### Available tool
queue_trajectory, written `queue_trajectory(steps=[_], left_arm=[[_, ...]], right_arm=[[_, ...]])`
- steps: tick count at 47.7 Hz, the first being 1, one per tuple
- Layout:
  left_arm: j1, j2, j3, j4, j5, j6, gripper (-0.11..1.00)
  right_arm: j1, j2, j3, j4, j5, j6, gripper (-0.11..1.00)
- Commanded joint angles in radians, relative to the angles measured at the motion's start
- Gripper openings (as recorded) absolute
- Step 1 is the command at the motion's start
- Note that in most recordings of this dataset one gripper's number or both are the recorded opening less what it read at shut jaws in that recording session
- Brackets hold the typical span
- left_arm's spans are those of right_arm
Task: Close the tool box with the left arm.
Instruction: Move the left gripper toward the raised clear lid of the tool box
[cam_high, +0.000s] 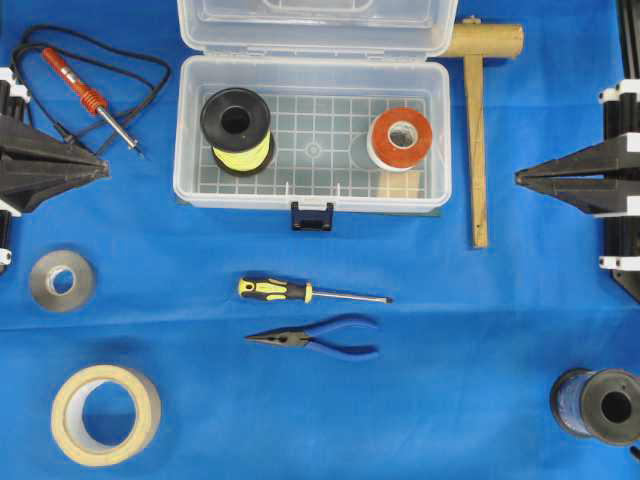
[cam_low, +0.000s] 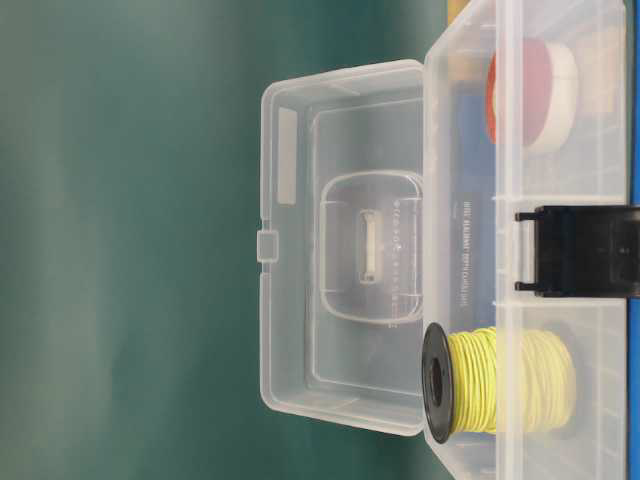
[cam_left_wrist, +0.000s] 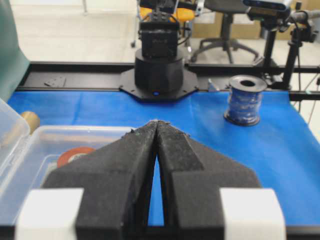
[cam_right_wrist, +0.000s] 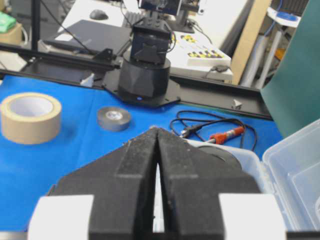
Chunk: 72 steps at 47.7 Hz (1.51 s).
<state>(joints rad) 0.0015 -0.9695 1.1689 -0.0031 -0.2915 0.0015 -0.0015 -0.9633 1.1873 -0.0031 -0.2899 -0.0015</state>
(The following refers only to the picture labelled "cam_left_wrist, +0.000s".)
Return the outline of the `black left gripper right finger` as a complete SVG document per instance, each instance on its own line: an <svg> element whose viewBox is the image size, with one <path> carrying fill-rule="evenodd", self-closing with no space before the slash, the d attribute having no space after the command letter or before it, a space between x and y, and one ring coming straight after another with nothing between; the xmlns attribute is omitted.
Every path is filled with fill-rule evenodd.
<svg viewBox="0 0 320 240"><path fill-rule="evenodd" d="M245 165L159 121L167 220L182 240L284 240L275 191Z"/></svg>

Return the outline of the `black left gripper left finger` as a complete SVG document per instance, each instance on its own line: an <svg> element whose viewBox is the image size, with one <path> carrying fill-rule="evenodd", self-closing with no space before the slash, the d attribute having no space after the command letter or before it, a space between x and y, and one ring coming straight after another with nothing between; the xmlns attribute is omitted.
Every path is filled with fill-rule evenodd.
<svg viewBox="0 0 320 240"><path fill-rule="evenodd" d="M27 195L17 240L120 240L149 200L158 122L53 170Z"/></svg>

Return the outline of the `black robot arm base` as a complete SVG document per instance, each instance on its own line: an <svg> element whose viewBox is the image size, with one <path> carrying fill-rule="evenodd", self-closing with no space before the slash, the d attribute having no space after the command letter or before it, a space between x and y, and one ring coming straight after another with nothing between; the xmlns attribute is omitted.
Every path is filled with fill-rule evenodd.
<svg viewBox="0 0 320 240"><path fill-rule="evenodd" d="M146 101L171 101L199 89L197 75L185 68L178 49L181 28L177 9L201 13L204 1L139 0L138 8L150 9L138 15L141 48L135 52L134 68L120 75L119 89Z"/></svg>

